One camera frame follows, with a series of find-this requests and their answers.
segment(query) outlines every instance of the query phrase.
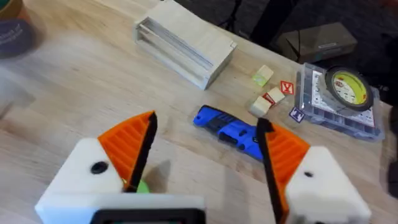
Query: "black screw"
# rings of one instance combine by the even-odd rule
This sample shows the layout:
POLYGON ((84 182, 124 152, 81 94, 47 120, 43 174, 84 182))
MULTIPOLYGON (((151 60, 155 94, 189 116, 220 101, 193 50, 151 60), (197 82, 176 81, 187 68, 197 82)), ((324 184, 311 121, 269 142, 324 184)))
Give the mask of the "black screw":
POLYGON ((104 161, 96 162, 91 166, 92 174, 102 174, 108 169, 108 163, 104 161))
POLYGON ((304 172, 304 175, 306 175, 307 177, 313 177, 313 173, 311 172, 304 172))

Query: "cardboard box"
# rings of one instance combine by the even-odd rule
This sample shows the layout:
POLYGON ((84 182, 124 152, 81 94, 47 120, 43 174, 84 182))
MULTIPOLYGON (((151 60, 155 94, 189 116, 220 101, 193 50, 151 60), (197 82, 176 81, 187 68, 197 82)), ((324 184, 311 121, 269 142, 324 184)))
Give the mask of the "cardboard box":
POLYGON ((277 41, 283 56, 300 63, 349 54, 356 44, 356 39, 339 22, 283 33, 277 41))

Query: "white block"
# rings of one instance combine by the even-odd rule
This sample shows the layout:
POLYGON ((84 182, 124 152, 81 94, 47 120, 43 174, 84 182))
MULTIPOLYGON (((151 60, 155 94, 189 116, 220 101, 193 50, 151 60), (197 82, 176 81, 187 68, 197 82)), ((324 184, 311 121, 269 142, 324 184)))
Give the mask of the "white block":
POLYGON ((285 98, 284 93, 282 93, 278 87, 274 87, 269 90, 268 95, 275 101, 275 103, 278 103, 285 98))
POLYGON ((268 112, 268 109, 271 107, 271 103, 264 99, 262 96, 259 96, 255 102, 250 107, 250 113, 254 116, 261 118, 268 112))
POLYGON ((312 146, 286 186, 286 224, 368 224, 371 211, 329 150, 312 146))

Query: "small wooden block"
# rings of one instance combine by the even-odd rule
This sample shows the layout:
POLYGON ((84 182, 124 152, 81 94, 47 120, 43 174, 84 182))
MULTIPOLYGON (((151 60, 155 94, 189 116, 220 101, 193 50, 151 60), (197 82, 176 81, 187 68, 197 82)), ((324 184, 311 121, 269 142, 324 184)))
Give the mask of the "small wooden block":
POLYGON ((274 87, 273 89, 269 90, 268 95, 274 100, 275 103, 278 103, 285 98, 285 95, 278 87, 274 87))
POLYGON ((291 82, 280 81, 280 90, 282 93, 294 95, 294 85, 291 82))
POLYGON ((266 115, 270 107, 271 103, 264 99, 262 96, 259 96, 251 105, 250 113, 252 113, 257 118, 261 118, 266 115))
POLYGON ((268 80, 270 80, 271 76, 274 74, 267 65, 263 65, 254 75, 253 80, 255 83, 263 87, 268 80))

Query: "cable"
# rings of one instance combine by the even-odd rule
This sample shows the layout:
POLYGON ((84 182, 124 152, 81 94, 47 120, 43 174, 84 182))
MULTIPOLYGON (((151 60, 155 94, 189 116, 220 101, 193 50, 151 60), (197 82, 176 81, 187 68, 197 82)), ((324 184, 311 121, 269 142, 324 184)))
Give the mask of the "cable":
POLYGON ((298 37, 298 56, 296 62, 299 62, 301 57, 301 31, 297 30, 297 37, 298 37))
MULTIPOLYGON (((294 10, 294 2, 293 0, 290 0, 290 6, 292 8, 292 11, 294 10)), ((298 55, 296 62, 299 62, 300 56, 301 56, 301 30, 297 30, 297 38, 298 38, 298 55)))
POLYGON ((243 0, 235 0, 234 9, 232 10, 231 15, 223 22, 219 23, 218 26, 222 27, 222 25, 226 24, 225 29, 235 33, 235 21, 236 21, 236 13, 239 7, 242 5, 243 0))

